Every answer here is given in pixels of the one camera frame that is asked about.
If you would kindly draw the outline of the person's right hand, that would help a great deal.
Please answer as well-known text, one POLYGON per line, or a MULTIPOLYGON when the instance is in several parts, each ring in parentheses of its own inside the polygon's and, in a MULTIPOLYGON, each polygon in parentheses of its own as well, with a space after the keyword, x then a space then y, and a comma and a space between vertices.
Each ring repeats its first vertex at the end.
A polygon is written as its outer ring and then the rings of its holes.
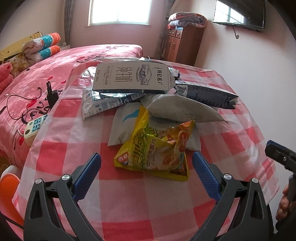
POLYGON ((284 218, 287 217, 287 213, 288 213, 288 209, 289 209, 289 206, 290 206, 290 202, 287 198, 287 193, 288 193, 288 185, 285 186, 284 190, 283 190, 283 196, 279 202, 279 205, 278 205, 278 209, 277 209, 277 212, 276 212, 276 215, 275 215, 275 219, 277 221, 281 221, 283 220, 284 218))

